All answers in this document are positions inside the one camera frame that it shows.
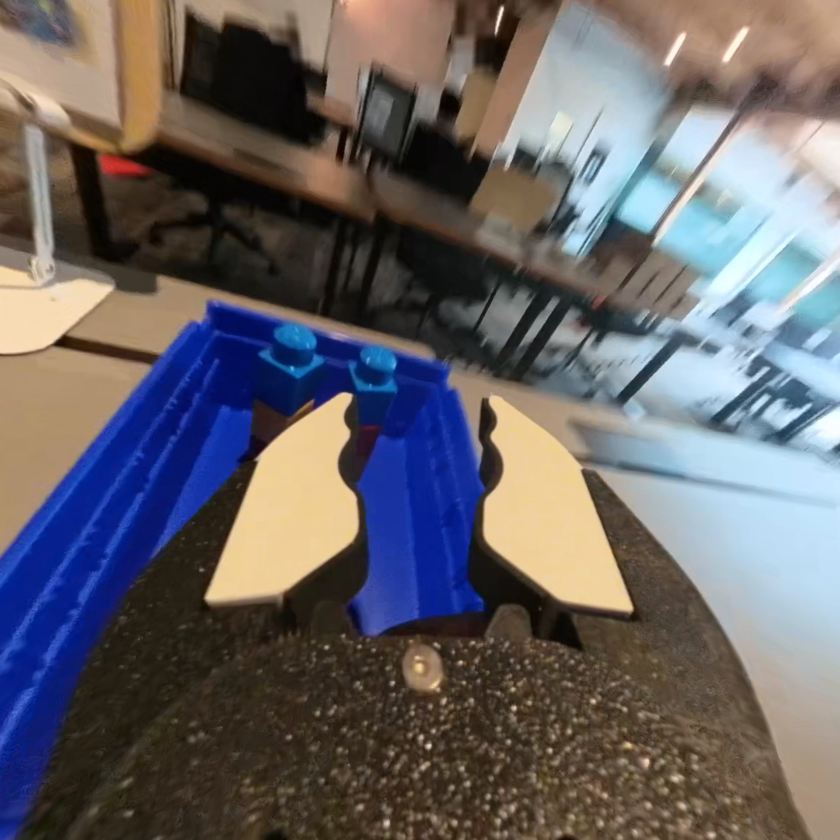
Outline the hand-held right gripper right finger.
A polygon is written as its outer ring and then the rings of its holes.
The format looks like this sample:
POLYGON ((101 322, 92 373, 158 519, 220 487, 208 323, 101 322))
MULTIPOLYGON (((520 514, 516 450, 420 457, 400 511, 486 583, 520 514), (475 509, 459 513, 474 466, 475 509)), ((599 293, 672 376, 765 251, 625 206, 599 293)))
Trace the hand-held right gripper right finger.
POLYGON ((630 621, 625 583, 583 468, 559 439, 499 395, 479 412, 476 593, 491 614, 522 608, 537 634, 562 613, 630 621))

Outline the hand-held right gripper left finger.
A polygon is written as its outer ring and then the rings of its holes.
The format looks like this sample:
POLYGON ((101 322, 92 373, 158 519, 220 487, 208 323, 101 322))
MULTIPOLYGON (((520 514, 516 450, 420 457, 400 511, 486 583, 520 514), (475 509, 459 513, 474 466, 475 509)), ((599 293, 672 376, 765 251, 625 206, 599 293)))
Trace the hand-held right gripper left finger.
POLYGON ((347 607, 370 571, 355 396, 341 392, 258 455, 205 591, 213 610, 286 609, 311 623, 321 604, 347 607))

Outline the blue mega block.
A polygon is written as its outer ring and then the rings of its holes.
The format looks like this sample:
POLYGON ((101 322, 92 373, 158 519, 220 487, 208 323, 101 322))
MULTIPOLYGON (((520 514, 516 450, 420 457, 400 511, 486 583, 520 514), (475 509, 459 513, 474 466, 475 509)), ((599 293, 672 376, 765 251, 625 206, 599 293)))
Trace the blue mega block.
POLYGON ((314 400, 325 363, 314 331, 298 323, 281 324, 269 347, 258 353, 255 400, 292 417, 314 400))
POLYGON ((397 395, 397 358, 382 346, 364 346, 349 363, 359 434, 380 432, 397 395))

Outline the blue plastic bin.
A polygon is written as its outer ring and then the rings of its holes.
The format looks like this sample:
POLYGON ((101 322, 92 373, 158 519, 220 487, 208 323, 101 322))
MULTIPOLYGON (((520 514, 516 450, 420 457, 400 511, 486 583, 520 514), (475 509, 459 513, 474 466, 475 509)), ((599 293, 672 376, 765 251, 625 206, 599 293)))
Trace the blue plastic bin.
MULTIPOLYGON (((189 322, 2 556, 2 838, 21 838, 91 650, 165 548, 208 571, 223 527, 195 515, 245 463, 258 353, 285 317, 219 301, 189 322)), ((481 484, 448 368, 396 353, 397 394, 360 490, 370 572, 352 601, 380 634, 480 599, 467 554, 481 484)))

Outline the black office chair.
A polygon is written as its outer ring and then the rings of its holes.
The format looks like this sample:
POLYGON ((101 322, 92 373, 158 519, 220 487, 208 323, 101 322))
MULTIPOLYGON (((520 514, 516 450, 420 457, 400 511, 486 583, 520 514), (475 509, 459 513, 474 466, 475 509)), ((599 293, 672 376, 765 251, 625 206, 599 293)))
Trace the black office chair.
POLYGON ((266 263, 266 269, 272 276, 278 273, 277 262, 266 250, 260 236, 242 228, 227 212, 234 205, 253 206, 256 203, 256 189, 234 173, 220 169, 192 157, 165 150, 154 145, 151 152, 143 154, 143 164, 154 172, 165 175, 177 191, 196 193, 205 202, 201 212, 166 221, 154 221, 150 227, 148 240, 151 245, 162 245, 164 236, 176 230, 208 231, 204 261, 212 265, 217 252, 226 238, 240 243, 248 252, 257 255, 266 263))

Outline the white lamp stand base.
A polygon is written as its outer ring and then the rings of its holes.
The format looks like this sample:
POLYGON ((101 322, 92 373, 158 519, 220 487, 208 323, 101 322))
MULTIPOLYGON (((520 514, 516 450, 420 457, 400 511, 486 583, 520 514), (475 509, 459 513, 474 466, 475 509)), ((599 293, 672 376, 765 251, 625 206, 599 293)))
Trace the white lamp stand base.
POLYGON ((57 100, 2 75, 23 118, 33 252, 2 247, 1 354, 33 354, 55 345, 114 292, 109 275, 56 259, 48 133, 71 128, 57 100))

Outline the long wooden table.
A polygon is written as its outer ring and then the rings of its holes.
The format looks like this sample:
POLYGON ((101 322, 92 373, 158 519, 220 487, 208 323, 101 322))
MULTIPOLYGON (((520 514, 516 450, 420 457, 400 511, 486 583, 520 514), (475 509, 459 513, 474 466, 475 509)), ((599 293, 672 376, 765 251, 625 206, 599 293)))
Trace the long wooden table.
POLYGON ((366 174, 334 154, 302 147, 228 117, 175 92, 163 95, 155 142, 192 160, 323 207, 340 216, 342 262, 347 223, 369 227, 373 241, 364 268, 353 322, 369 319, 371 292, 393 226, 427 235, 522 270, 543 284, 588 298, 606 298, 607 274, 550 255, 544 239, 496 234, 499 216, 480 215, 448 196, 387 171, 366 174))

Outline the black computer monitor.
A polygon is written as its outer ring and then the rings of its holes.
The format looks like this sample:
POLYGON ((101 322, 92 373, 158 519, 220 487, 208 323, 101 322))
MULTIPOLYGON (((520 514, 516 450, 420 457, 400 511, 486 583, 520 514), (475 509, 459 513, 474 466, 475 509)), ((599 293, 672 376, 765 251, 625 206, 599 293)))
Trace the black computer monitor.
POLYGON ((301 64, 286 45, 255 28, 215 29, 185 12, 181 95, 288 140, 314 136, 301 64))

